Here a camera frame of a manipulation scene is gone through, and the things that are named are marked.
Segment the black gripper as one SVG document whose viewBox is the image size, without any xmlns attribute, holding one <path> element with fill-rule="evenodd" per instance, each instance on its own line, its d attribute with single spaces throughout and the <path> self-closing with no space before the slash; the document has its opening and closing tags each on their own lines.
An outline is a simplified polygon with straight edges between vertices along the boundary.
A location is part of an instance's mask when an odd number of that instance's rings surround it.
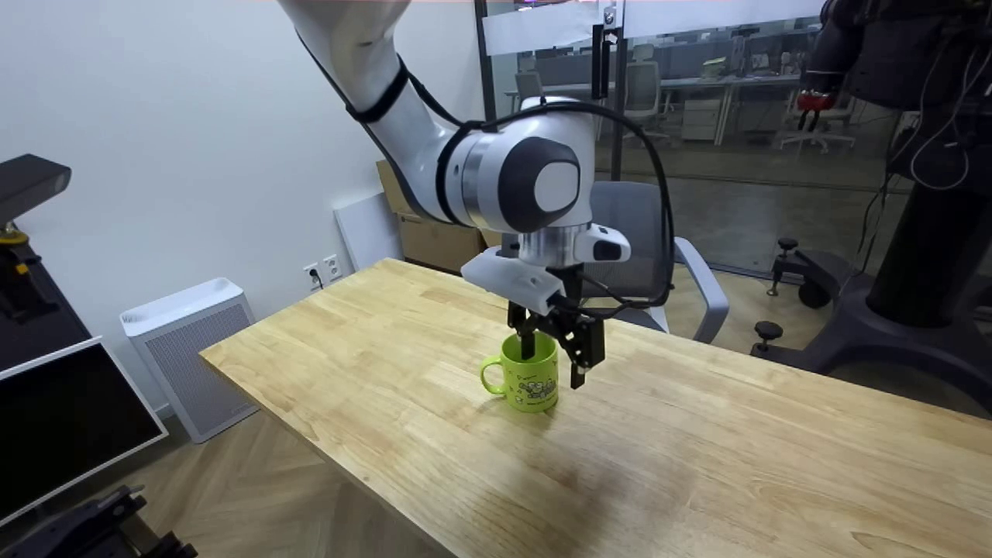
<svg viewBox="0 0 992 558">
<path fill-rule="evenodd" d="M 585 371 L 603 360 L 603 321 L 583 308 L 583 271 L 554 271 L 563 278 L 574 308 L 539 316 L 516 304 L 507 308 L 507 325 L 520 336 L 520 360 L 536 356 L 536 333 L 552 336 L 570 356 L 570 390 L 585 386 Z"/>
</svg>

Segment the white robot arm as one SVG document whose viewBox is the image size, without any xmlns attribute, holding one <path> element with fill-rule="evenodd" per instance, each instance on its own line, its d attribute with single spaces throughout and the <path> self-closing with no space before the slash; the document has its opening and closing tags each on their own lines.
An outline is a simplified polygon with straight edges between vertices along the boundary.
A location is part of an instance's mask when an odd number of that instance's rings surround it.
<svg viewBox="0 0 992 558">
<path fill-rule="evenodd" d="M 500 235 L 457 276 L 507 301 L 522 354 L 544 333 L 570 360 L 570 386 L 603 360 L 603 321 L 583 308 L 583 271 L 623 263 L 628 238 L 594 219 L 594 125 L 608 108 L 530 99 L 484 125 L 452 117 L 410 73 L 392 24 L 410 0 L 279 0 L 303 52 L 370 134 L 426 219 Z"/>
</svg>

